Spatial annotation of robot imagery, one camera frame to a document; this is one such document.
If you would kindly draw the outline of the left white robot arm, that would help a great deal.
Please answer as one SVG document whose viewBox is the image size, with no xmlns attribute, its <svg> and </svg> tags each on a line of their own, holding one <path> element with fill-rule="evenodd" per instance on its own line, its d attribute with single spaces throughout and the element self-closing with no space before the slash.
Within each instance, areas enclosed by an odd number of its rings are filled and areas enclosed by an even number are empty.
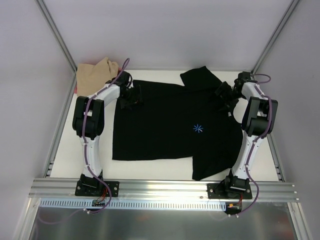
<svg viewBox="0 0 320 240">
<path fill-rule="evenodd" d="M 103 179 L 99 142 L 105 127 L 105 107 L 114 100 L 119 101 L 121 109 L 128 110 L 143 103 L 141 87 L 134 86 L 131 74 L 124 70 L 97 92 L 76 99 L 72 128 L 80 139 L 84 160 L 77 196 L 98 196 L 108 190 Z"/>
</svg>

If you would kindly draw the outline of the black t shirt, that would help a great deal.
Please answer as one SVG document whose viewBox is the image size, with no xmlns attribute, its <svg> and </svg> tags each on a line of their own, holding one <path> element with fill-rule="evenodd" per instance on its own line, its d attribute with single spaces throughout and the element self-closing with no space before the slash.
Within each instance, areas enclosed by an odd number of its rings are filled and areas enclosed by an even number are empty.
<svg viewBox="0 0 320 240">
<path fill-rule="evenodd" d="M 134 80 L 142 104 L 116 103 L 112 158 L 147 161 L 192 158 L 199 181 L 234 166 L 243 131 L 215 92 L 221 81 L 205 66 L 181 74 L 182 85 Z"/>
</svg>

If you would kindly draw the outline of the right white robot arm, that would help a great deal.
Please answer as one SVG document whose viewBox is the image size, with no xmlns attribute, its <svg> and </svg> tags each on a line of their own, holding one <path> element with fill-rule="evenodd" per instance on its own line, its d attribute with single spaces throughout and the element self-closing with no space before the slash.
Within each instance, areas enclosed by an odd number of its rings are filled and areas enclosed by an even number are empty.
<svg viewBox="0 0 320 240">
<path fill-rule="evenodd" d="M 241 98 L 247 100 L 247 106 L 241 122 L 243 139 L 237 160 L 224 180 L 207 184 L 209 199 L 252 199 L 251 184 L 255 181 L 251 168 L 261 143 L 273 131 L 278 110 L 278 101 L 267 96 L 260 85 L 254 74 L 243 71 L 233 86 L 223 82 L 215 92 L 228 108 Z"/>
</svg>

